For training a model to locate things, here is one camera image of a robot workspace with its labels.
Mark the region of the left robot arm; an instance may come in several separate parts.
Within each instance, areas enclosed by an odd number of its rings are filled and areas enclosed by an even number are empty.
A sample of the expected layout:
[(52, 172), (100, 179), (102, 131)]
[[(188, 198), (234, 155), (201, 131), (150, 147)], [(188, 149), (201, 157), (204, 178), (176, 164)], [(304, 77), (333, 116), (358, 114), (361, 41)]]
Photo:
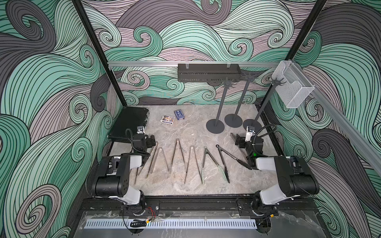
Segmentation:
[(95, 197), (115, 199), (133, 211), (140, 212), (145, 210), (145, 197), (141, 190), (130, 185), (130, 172), (144, 167), (151, 156), (147, 150), (156, 145), (155, 136), (135, 134), (131, 145), (132, 152), (102, 158), (92, 191)]

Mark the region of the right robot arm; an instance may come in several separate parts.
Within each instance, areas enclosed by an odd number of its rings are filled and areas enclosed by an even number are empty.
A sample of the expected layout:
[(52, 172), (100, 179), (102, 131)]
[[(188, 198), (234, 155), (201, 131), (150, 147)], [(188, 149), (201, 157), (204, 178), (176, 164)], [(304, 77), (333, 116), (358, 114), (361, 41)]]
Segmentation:
[(254, 195), (253, 209), (263, 212), (278, 203), (296, 197), (316, 195), (320, 187), (304, 158), (297, 156), (255, 156), (257, 146), (244, 137), (230, 134), (236, 146), (245, 149), (246, 162), (239, 163), (251, 170), (276, 172), (277, 183)]

